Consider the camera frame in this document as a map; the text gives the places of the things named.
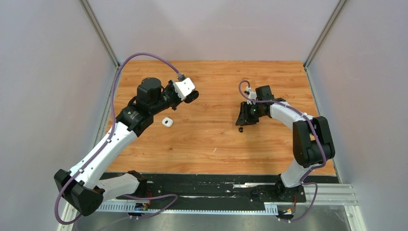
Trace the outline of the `white earbud charging case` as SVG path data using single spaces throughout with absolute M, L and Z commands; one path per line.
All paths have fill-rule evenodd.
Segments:
M 163 120 L 162 120 L 162 124 L 164 125 L 164 126 L 166 126 L 166 127 L 172 127 L 173 126 L 173 124 L 174 124 L 174 121 L 171 119 L 171 118 L 169 118 L 169 117 L 165 117 Z

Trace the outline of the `black earbud charging case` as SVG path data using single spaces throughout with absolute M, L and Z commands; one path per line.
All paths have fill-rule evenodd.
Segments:
M 192 91 L 184 100 L 185 103 L 191 103 L 199 97 L 199 92 L 197 90 Z

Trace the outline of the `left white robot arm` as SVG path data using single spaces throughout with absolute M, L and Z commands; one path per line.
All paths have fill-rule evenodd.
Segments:
M 114 118 L 104 138 L 69 171 L 60 169 L 54 175 L 61 197 L 80 215 L 89 216 L 107 200 L 128 194 L 136 199 L 147 195 L 147 179 L 135 170 L 107 180 L 101 176 L 153 123 L 154 115 L 168 108 L 175 110 L 191 93 L 196 90 L 188 77 L 178 82 L 170 80 L 166 87 L 157 78 L 145 78 L 137 87 L 136 96 Z

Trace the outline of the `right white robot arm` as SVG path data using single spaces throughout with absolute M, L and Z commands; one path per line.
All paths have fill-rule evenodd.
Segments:
M 244 97 L 236 126 L 255 125 L 262 117 L 280 121 L 292 131 L 293 161 L 280 175 L 281 184 L 275 187 L 275 195 L 287 201 L 294 194 L 294 187 L 315 169 L 326 166 L 335 157 L 335 147 L 327 118 L 311 116 L 291 106 L 285 99 L 276 98 L 270 86 L 252 89 L 248 84 L 239 93 Z

